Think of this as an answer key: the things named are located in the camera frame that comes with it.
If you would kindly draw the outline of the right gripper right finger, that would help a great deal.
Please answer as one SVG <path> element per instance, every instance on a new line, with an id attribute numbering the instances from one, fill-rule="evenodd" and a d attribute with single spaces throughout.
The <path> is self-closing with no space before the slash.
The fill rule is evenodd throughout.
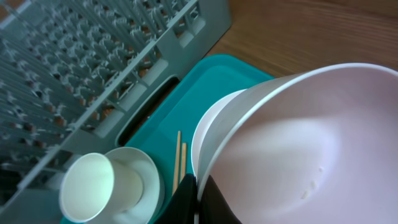
<path id="1" fill-rule="evenodd" d="M 241 224 L 212 176 L 206 182 L 198 209 L 199 224 Z"/>

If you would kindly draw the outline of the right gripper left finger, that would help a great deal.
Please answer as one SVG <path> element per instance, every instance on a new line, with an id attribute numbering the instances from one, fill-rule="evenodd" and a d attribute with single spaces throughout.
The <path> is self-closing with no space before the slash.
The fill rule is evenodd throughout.
<path id="1" fill-rule="evenodd" d="M 186 174 L 154 224 L 194 224 L 196 206 L 197 180 L 193 174 Z"/>

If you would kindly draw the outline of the grey shallow bowl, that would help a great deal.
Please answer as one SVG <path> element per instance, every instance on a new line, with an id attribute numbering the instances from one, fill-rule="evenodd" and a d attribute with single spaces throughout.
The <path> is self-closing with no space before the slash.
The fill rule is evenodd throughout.
<path id="1" fill-rule="evenodd" d="M 141 176 L 144 189 L 134 207 L 115 215 L 99 215 L 88 224 L 146 224 L 153 221 L 165 197 L 164 180 L 154 161 L 145 152 L 133 147 L 113 149 L 105 156 L 134 169 Z"/>

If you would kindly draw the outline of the white paper cup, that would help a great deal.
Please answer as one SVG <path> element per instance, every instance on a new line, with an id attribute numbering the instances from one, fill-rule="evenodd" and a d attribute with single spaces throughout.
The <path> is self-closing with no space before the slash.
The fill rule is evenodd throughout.
<path id="1" fill-rule="evenodd" d="M 59 203 L 66 218 L 83 223 L 129 210 L 141 199 L 143 190 L 143 180 L 134 169 L 103 154 L 89 153 L 68 169 Z"/>

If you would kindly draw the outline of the pink bowl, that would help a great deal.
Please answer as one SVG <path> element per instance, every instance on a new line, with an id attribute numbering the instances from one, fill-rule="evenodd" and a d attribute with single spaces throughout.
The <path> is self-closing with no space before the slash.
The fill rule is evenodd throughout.
<path id="1" fill-rule="evenodd" d="M 397 72 L 343 63 L 242 91 L 197 179 L 200 202 L 214 182 L 243 223 L 396 223 Z"/>

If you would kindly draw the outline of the upper wooden chopstick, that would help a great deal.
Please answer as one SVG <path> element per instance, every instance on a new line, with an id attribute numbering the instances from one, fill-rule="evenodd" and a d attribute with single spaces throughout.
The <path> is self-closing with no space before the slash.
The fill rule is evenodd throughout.
<path id="1" fill-rule="evenodd" d="M 173 179 L 173 188 L 172 194 L 178 188 L 179 183 L 179 166 L 180 166 L 180 149 L 181 149 L 181 131 L 177 133 L 177 145 L 176 145 L 176 154 L 175 154 L 175 165 L 174 165 L 174 179 Z"/>

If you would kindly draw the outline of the wooden chopstick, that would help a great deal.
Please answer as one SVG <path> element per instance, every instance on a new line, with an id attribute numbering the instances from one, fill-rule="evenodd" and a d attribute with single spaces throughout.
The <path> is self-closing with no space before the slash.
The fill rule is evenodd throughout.
<path id="1" fill-rule="evenodd" d="M 176 145 L 176 154 L 175 154 L 175 165 L 174 165 L 174 179 L 173 179 L 173 188 L 172 194 L 178 188 L 179 183 L 179 166 L 180 166 L 180 149 L 181 149 L 181 131 L 177 133 L 177 145 Z"/>
<path id="2" fill-rule="evenodd" d="M 187 163 L 187 143 L 182 143 L 182 153 L 180 161 L 180 181 L 185 177 Z"/>

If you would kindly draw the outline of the lower wooden chopstick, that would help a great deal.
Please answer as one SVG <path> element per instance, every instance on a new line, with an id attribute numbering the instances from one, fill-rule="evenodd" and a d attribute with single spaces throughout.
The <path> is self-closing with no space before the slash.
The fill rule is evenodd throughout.
<path id="1" fill-rule="evenodd" d="M 180 161 L 180 181 L 185 177 L 187 163 L 187 143 L 182 143 L 182 153 Z"/>

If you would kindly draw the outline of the teal serving tray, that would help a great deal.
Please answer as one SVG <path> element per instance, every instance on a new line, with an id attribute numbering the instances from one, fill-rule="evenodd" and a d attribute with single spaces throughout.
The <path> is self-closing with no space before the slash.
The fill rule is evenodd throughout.
<path id="1" fill-rule="evenodd" d="M 230 55 L 204 58 L 127 142 L 124 147 L 139 149 L 154 161 L 164 180 L 160 212 L 172 197 L 178 131 L 182 140 L 190 144 L 198 122 L 214 103 L 232 92 L 271 79 L 271 75 Z"/>

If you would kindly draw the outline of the white round plate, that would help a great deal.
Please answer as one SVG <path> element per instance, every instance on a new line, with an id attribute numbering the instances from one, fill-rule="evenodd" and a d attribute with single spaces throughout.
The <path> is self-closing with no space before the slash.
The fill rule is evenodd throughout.
<path id="1" fill-rule="evenodd" d="M 197 176 L 198 174 L 198 165 L 199 165 L 199 158 L 200 158 L 200 151 L 201 151 L 201 145 L 203 143 L 203 140 L 205 138 L 205 135 L 210 128 L 210 125 L 214 121 L 214 119 L 217 117 L 217 115 L 220 113 L 220 111 L 235 97 L 237 97 L 239 94 L 244 92 L 245 89 L 238 90 L 235 92 L 232 92 L 220 100 L 218 100 L 216 103 L 214 103 L 206 112 L 205 114 L 201 117 L 200 121 L 198 122 L 195 132 L 193 134 L 192 138 L 192 143 L 191 143 L 191 163 L 192 163 L 192 169 L 193 169 L 193 174 L 194 176 Z"/>

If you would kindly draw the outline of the grey dish rack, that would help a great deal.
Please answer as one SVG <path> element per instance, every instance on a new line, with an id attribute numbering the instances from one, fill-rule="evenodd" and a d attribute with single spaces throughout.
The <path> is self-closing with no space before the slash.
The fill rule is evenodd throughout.
<path id="1" fill-rule="evenodd" d="M 231 26 L 228 1 L 2 1 L 1 222 L 58 223 L 73 154 L 107 151 Z"/>

